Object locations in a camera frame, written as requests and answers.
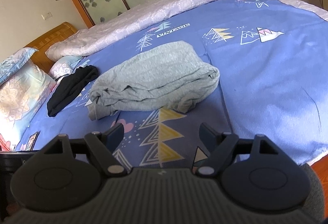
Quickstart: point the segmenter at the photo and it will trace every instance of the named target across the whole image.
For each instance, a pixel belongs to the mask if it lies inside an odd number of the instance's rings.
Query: folded gray blanket
[[[219,76],[219,70],[203,62],[190,44],[166,43],[98,77],[89,93],[89,118],[161,107],[186,113],[215,90]]]

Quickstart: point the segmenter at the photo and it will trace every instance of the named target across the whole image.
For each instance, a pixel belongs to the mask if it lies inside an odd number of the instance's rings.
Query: yellow triangle print
[[[181,119],[186,117],[186,115],[182,115],[178,112],[175,112],[171,109],[167,109],[167,108],[161,108],[159,110],[159,114],[158,114],[158,120],[159,122],[163,122],[166,120],[171,120],[171,119]]]
[[[183,135],[174,129],[167,127],[163,123],[159,123],[158,125],[158,139],[160,142],[164,142],[167,140],[181,138]]]
[[[230,32],[219,32],[218,33],[221,37],[225,37],[228,34],[231,34]]]
[[[233,38],[233,36],[231,36],[231,35],[224,35],[224,36],[222,36],[222,35],[220,35],[224,40],[227,40],[227,39],[230,39],[230,38]]]
[[[172,148],[168,147],[165,143],[159,143],[158,155],[160,163],[184,159],[181,155],[175,152]]]
[[[229,29],[213,28],[213,30],[216,31],[216,32],[223,32],[223,31],[226,31],[226,30],[229,30]]]

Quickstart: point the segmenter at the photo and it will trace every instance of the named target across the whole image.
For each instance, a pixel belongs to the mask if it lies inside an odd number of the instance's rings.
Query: bed
[[[38,150],[59,133],[82,138],[118,122],[125,134],[114,156],[128,170],[193,167],[210,154],[198,136],[206,122],[242,138],[266,134],[298,164],[327,154],[326,11],[298,0],[160,0],[150,5],[78,33],[62,24],[66,31],[59,39],[53,35],[58,30],[52,30],[32,42],[42,46],[32,60],[47,72],[62,56],[81,55],[86,57],[77,67],[94,65],[104,73],[138,53],[183,40],[220,70],[219,87],[186,114],[165,108],[121,111],[97,121],[88,118],[92,82],[56,117],[47,116],[50,94],[16,150],[24,150],[35,133]]]
[[[62,23],[1,62],[1,150],[14,150],[27,125],[54,87],[55,74],[71,72],[69,60],[74,63],[82,58],[65,57],[62,58],[63,62],[55,63],[45,55],[51,45],[76,32],[70,23]]]

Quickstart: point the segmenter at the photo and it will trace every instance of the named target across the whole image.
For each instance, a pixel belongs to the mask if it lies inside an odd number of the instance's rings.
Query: black folded shirt
[[[95,66],[85,66],[77,68],[75,73],[64,77],[47,103],[48,116],[56,116],[98,76],[99,72]]]

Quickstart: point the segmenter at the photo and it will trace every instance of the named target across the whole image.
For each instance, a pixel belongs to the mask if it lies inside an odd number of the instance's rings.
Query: pillow
[[[28,61],[0,85],[0,134],[14,150],[56,82]]]
[[[22,48],[0,63],[0,85],[14,75],[31,58],[37,50]]]
[[[63,75],[72,74],[81,59],[80,56],[62,57],[52,66],[48,74],[55,80]]]

